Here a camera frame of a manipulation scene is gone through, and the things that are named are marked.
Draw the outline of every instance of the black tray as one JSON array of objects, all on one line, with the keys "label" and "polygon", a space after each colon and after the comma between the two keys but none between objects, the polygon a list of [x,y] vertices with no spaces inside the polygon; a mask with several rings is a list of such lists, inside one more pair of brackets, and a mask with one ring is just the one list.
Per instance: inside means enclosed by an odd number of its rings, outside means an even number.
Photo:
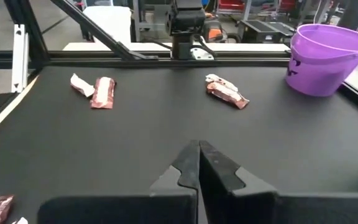
[{"label": "black tray", "polygon": [[[114,77],[114,109],[91,110],[70,88],[74,72],[89,83]],[[238,110],[207,95],[209,73],[235,83],[250,104]],[[39,207],[59,197],[150,195],[192,139],[208,141],[280,195],[358,192],[358,98],[344,87],[345,95],[329,98],[299,94],[285,73],[46,67],[0,124],[0,195],[17,196],[10,218],[36,223]]]}]

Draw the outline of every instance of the concrete floor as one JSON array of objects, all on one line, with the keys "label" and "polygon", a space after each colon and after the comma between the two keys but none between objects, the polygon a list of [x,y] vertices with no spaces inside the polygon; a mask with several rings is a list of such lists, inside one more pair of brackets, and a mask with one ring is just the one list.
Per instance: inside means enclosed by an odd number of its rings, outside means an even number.
[{"label": "concrete floor", "polygon": [[[70,42],[83,42],[79,25],[68,17],[49,0],[30,0],[40,29],[44,32],[44,39],[49,50],[61,50]],[[225,22],[227,32],[235,32],[233,23]],[[148,38],[167,40],[169,37],[163,32],[144,33]],[[12,50],[13,24],[3,0],[0,0],[0,50]],[[0,93],[10,90],[11,71],[0,70]],[[358,68],[347,79],[358,88]]]}]

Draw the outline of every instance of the bucket handle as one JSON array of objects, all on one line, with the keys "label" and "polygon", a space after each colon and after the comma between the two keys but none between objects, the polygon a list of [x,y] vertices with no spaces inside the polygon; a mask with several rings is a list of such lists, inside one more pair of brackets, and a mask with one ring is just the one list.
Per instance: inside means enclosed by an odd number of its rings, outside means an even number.
[{"label": "bucket handle", "polygon": [[295,60],[308,63],[310,65],[329,65],[332,63],[346,62],[348,60],[354,60],[358,58],[358,52],[353,52],[353,53],[345,54],[338,57],[331,57],[331,58],[309,58],[299,54],[299,52],[295,50],[295,48],[293,47],[291,48],[291,54]]}]

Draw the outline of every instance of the purple bucket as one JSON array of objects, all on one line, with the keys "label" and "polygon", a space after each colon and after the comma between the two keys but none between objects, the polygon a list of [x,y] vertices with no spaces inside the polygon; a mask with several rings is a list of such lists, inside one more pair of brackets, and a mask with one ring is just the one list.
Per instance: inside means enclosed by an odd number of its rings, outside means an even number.
[{"label": "purple bucket", "polygon": [[311,96],[331,96],[358,66],[358,32],[342,27],[299,26],[291,40],[287,83]]}]

